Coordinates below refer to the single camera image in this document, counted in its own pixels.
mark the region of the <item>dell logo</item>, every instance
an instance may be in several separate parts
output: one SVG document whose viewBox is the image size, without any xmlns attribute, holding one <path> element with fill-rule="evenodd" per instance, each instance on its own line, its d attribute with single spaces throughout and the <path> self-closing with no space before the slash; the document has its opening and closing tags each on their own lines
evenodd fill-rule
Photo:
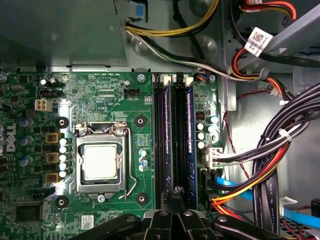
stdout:
<svg viewBox="0 0 320 240">
<path fill-rule="evenodd" d="M 15 145 L 16 124 L 15 123 L 12 126 L 7 127 L 6 135 L 8 136 L 8 138 L 6 139 L 6 141 L 7 141 L 6 151 L 7 152 L 15 152 L 16 151 L 16 145 Z"/>
</svg>

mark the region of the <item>cpu socket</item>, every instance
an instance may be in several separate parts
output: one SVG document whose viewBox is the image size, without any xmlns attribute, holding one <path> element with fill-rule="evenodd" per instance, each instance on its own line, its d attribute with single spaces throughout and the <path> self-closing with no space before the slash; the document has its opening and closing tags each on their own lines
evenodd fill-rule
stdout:
<svg viewBox="0 0 320 240">
<path fill-rule="evenodd" d="M 107 199 L 120 190 L 127 193 L 126 163 L 127 156 L 131 156 L 131 137 L 126 123 L 76 123 L 73 131 L 76 191 L 92 198 L 104 194 Z"/>
</svg>

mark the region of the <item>barcode sticker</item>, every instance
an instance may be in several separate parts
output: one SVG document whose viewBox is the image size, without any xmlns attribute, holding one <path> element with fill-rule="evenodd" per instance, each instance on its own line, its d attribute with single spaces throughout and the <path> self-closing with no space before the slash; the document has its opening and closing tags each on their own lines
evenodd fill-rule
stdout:
<svg viewBox="0 0 320 240">
<path fill-rule="evenodd" d="M 259 57 L 262 51 L 267 47 L 273 36 L 258 27 L 255 27 L 249 36 L 244 48 Z"/>
<path fill-rule="evenodd" d="M 81 230 L 89 230 L 94 227 L 94 216 L 93 215 L 82 215 L 81 216 Z"/>
<path fill-rule="evenodd" d="M 284 209 L 284 205 L 290 205 L 290 204 L 296 204 L 298 203 L 297 200 L 293 200 L 290 197 L 282 197 L 279 199 L 279 205 L 280 205 L 280 216 L 284 216 L 285 215 L 285 209 Z"/>
<path fill-rule="evenodd" d="M 262 0 L 246 0 L 246 3 L 247 4 L 250 4 L 250 5 L 254 5 L 254 4 L 262 4 Z"/>
</svg>

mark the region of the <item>cable tie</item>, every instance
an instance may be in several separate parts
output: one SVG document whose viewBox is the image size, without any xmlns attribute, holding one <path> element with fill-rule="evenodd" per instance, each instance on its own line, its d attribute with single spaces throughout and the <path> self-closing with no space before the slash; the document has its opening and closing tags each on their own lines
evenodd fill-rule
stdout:
<svg viewBox="0 0 320 240">
<path fill-rule="evenodd" d="M 290 134 L 285 129 L 280 128 L 279 129 L 279 135 L 281 137 L 286 137 L 290 143 L 292 142 L 292 137 L 290 136 Z"/>
<path fill-rule="evenodd" d="M 249 83 L 266 80 L 268 76 L 269 76 L 269 69 L 264 67 L 261 69 L 259 76 L 249 81 Z"/>
<path fill-rule="evenodd" d="M 289 101 L 280 100 L 280 101 L 279 101 L 279 105 L 280 105 L 280 106 L 284 106 L 284 105 L 286 105 L 288 102 L 289 102 Z"/>
</svg>

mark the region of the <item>white wire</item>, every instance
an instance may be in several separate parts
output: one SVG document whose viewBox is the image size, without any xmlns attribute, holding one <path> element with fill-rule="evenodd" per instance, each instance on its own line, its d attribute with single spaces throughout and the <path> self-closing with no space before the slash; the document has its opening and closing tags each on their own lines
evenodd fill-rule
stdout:
<svg viewBox="0 0 320 240">
<path fill-rule="evenodd" d="M 158 51 L 156 51 L 151 45 L 149 45 L 145 40 L 143 40 L 140 36 L 133 34 L 132 32 L 130 32 L 129 30 L 126 31 L 130 36 L 132 36 L 133 38 L 137 39 L 138 41 L 141 41 L 142 43 L 144 43 L 155 55 L 157 55 L 159 58 L 168 61 L 168 62 L 175 62 L 175 63 L 179 63 L 179 64 L 183 64 L 183 65 L 188 65 L 188 66 L 193 66 L 196 68 L 202 68 L 202 69 L 206 69 L 209 70 L 212 73 L 216 73 L 218 75 L 220 75 L 223 78 L 226 79 L 230 79 L 230 80 L 234 80 L 234 81 L 241 81 L 241 82 L 249 82 L 250 79 L 241 79 L 241 78 L 237 78 L 237 77 L 233 77 L 230 76 L 224 72 L 220 72 L 216 69 L 214 69 L 213 67 L 207 66 L 205 64 L 201 64 L 201 63 L 197 63 L 197 62 L 190 62 L 190 61 L 179 61 L 173 58 L 170 58 L 168 56 L 165 56 L 161 53 L 159 53 Z"/>
</svg>

